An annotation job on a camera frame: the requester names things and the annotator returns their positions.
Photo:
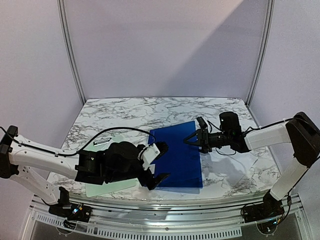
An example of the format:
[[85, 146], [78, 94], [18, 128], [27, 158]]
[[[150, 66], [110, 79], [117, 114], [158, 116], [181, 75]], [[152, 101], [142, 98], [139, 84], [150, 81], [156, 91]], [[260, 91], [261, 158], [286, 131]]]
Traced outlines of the blue file folder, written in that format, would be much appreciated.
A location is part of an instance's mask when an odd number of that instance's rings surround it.
[[200, 152], [196, 147], [183, 142], [184, 138], [195, 131], [194, 121], [149, 131], [158, 142], [166, 142], [168, 145], [168, 151], [152, 162], [156, 176], [162, 173], [170, 174], [156, 190], [196, 195], [200, 193], [203, 188]]

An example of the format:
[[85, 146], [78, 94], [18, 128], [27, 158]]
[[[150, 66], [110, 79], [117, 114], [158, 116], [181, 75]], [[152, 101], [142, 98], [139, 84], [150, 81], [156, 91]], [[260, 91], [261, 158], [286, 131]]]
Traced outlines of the metal folder clip mechanism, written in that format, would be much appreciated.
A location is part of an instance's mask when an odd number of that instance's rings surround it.
[[94, 140], [93, 141], [93, 145], [94, 146], [100, 146], [100, 145], [105, 145], [107, 143], [109, 143], [112, 140], [111, 137], [102, 137], [98, 140]]

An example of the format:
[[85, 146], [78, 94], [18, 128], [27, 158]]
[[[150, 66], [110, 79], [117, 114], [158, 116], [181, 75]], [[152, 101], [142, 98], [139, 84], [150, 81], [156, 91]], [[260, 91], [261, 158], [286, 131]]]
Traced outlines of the white paper sheet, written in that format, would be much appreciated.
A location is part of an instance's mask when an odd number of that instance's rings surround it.
[[252, 153], [236, 153], [234, 155], [201, 153], [202, 185], [231, 188], [249, 172], [258, 157]]

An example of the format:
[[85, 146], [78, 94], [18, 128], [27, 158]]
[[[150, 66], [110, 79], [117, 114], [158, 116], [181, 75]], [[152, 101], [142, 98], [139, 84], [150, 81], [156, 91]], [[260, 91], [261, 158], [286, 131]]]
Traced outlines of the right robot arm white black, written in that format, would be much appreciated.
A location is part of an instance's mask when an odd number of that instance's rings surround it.
[[303, 111], [293, 117], [262, 127], [249, 127], [242, 130], [238, 115], [232, 111], [219, 115], [220, 126], [217, 132], [210, 133], [208, 121], [197, 118], [199, 128], [187, 136], [183, 142], [198, 147], [207, 154], [213, 149], [229, 146], [233, 151], [244, 154], [263, 147], [285, 147], [285, 156], [290, 157], [280, 178], [268, 191], [270, 199], [259, 206], [262, 218], [269, 218], [278, 210], [278, 203], [287, 195], [311, 166], [320, 158], [320, 129]]

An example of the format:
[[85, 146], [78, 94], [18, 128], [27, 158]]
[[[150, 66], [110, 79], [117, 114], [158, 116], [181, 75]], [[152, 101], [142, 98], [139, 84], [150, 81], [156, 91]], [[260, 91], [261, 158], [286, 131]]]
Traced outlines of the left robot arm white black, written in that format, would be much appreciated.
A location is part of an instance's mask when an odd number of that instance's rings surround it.
[[148, 145], [112, 142], [104, 150], [93, 151], [82, 147], [71, 152], [29, 141], [13, 125], [2, 131], [0, 177], [24, 186], [47, 205], [54, 206], [63, 217], [70, 217], [75, 211], [74, 205], [69, 202], [69, 192], [63, 187], [51, 185], [32, 168], [99, 186], [138, 179], [149, 190], [155, 189], [169, 176], [169, 173], [154, 173], [153, 161], [168, 151], [168, 145], [163, 141]]

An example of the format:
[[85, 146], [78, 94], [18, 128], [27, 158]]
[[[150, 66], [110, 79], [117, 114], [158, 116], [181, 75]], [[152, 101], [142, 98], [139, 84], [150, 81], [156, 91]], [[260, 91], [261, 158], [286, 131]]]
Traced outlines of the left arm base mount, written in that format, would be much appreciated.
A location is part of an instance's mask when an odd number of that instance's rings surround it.
[[56, 204], [48, 204], [48, 212], [52, 215], [64, 218], [64, 228], [74, 230], [77, 222], [88, 223], [93, 209], [83, 203], [70, 202], [69, 192], [62, 186], [58, 188], [59, 198]]

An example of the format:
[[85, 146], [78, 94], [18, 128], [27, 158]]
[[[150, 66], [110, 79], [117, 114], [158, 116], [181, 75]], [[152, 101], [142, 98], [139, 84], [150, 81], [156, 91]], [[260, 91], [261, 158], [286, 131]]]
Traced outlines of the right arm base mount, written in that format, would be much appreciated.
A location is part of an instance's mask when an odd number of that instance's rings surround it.
[[256, 227], [261, 234], [273, 234], [289, 215], [292, 205], [292, 198], [289, 193], [286, 195], [288, 210], [285, 211], [282, 200], [274, 199], [268, 191], [259, 204], [245, 204], [241, 210], [245, 223], [256, 222]]

